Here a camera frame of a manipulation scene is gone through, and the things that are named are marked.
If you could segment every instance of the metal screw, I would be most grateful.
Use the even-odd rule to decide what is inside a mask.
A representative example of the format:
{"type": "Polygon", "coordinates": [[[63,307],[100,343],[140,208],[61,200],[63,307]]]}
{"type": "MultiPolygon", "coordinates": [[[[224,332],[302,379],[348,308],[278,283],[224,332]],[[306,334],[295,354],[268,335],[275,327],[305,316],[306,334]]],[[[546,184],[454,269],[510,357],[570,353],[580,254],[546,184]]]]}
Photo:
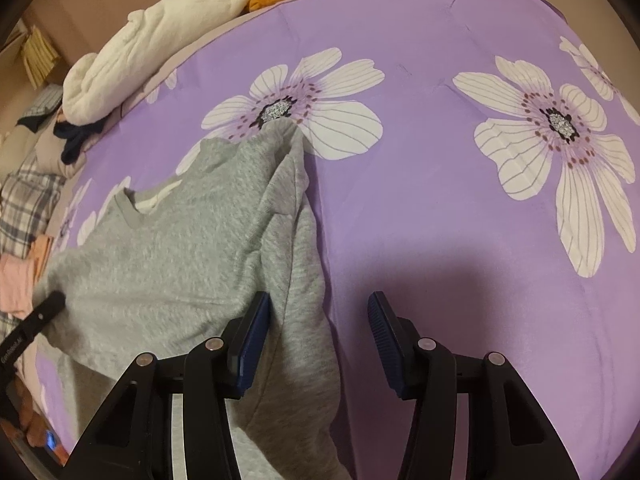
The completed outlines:
{"type": "Polygon", "coordinates": [[[489,354],[489,361],[496,366],[502,366],[507,360],[504,358],[504,355],[498,352],[491,352],[489,354]]]}
{"type": "Polygon", "coordinates": [[[140,354],[136,358],[136,364],[138,366],[147,366],[154,361],[154,357],[151,354],[140,354]]]}
{"type": "Polygon", "coordinates": [[[220,350],[224,345],[225,342],[219,337],[212,337],[211,339],[207,339],[207,342],[204,343],[207,350],[220,350]]]}
{"type": "Polygon", "coordinates": [[[418,346],[423,350],[435,350],[436,342],[430,337],[423,337],[418,339],[418,346]]]}

